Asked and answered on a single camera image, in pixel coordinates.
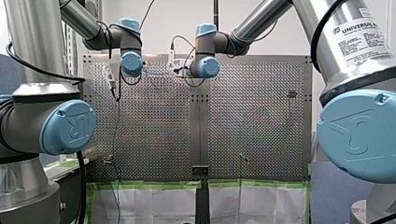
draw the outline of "metal pole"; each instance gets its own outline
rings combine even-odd
[[[264,0],[247,16],[233,34],[243,40],[256,39],[291,7],[292,4],[288,0]]]
[[[219,30],[219,0],[214,0],[214,23]]]
[[[91,40],[98,36],[100,26],[96,18],[90,14],[79,2],[72,0],[59,0],[62,19],[79,33],[84,39]]]
[[[42,70],[64,75],[61,13],[51,0],[5,0],[14,52]],[[78,92],[64,79],[39,74],[20,65],[21,85],[14,95],[31,96]]]

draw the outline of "metal bar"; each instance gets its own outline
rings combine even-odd
[[[214,23],[219,30],[219,0],[214,0]]]
[[[96,18],[90,14],[79,2],[72,0],[59,0],[62,19],[84,39],[95,38],[100,32]]]
[[[256,39],[291,7],[288,0],[264,0],[239,25],[234,35],[244,40]]]

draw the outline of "universal robots logo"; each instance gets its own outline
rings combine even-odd
[[[77,114],[69,117],[68,123],[70,125],[71,142],[77,142],[88,136],[89,119],[88,114]]]
[[[332,32],[336,35],[336,34],[338,34],[338,33],[341,32],[341,28],[340,28],[340,27],[337,27],[337,28],[335,28],[334,30],[332,30]]]

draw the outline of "green tape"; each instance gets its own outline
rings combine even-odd
[[[60,167],[77,167],[78,166],[78,161],[77,160],[72,160],[72,161],[64,161],[61,164],[59,164]]]
[[[305,224],[309,224],[311,217],[311,184],[306,182],[306,208],[305,208]]]
[[[263,187],[263,188],[285,188],[285,189],[306,189],[306,182],[282,182],[269,180],[251,179],[228,179],[209,180],[210,188],[236,188],[236,187]]]
[[[92,224],[92,206],[93,206],[93,194],[95,193],[95,186],[87,186],[87,219],[88,224]]]
[[[199,189],[201,187],[200,181],[179,181],[179,182],[146,182],[146,181],[121,181],[113,183],[93,183],[95,190],[112,190],[119,189]]]

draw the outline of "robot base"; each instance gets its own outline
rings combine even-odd
[[[61,223],[61,195],[57,183],[49,183],[48,190],[33,199],[0,208],[2,224],[59,224]]]

